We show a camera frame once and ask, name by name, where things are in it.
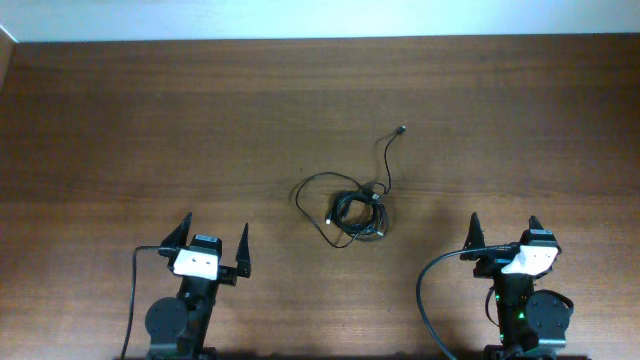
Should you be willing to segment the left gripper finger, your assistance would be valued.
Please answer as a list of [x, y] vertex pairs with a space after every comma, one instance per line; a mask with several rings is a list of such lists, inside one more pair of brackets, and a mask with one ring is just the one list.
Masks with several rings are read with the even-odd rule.
[[238, 277], [251, 276], [251, 258], [249, 250], [249, 224], [246, 223], [236, 253], [236, 274]]
[[163, 248], [179, 248], [186, 244], [192, 223], [192, 213], [188, 212], [181, 223], [161, 242]]

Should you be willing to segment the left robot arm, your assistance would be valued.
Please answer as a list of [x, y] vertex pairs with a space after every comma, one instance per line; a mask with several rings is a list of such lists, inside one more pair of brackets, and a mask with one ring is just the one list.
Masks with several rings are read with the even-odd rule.
[[217, 352], [205, 346], [205, 338], [219, 287], [234, 287], [238, 279], [251, 276], [248, 225], [238, 244], [236, 264], [225, 266], [220, 263], [222, 240], [202, 234], [190, 236], [191, 222], [192, 215], [187, 214], [158, 249], [181, 283], [175, 296], [157, 300], [145, 315], [150, 336], [148, 359], [215, 359]]

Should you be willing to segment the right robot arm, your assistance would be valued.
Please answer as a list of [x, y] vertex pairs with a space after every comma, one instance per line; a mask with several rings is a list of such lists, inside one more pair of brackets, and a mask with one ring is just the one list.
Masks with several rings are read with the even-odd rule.
[[534, 282], [552, 271], [561, 254], [555, 235], [532, 216], [520, 240], [488, 246], [479, 217], [470, 217], [463, 261], [473, 261], [476, 278], [493, 281], [488, 298], [496, 302], [500, 343], [483, 349], [484, 359], [554, 359], [566, 346], [565, 333], [574, 311], [568, 297], [537, 290]]

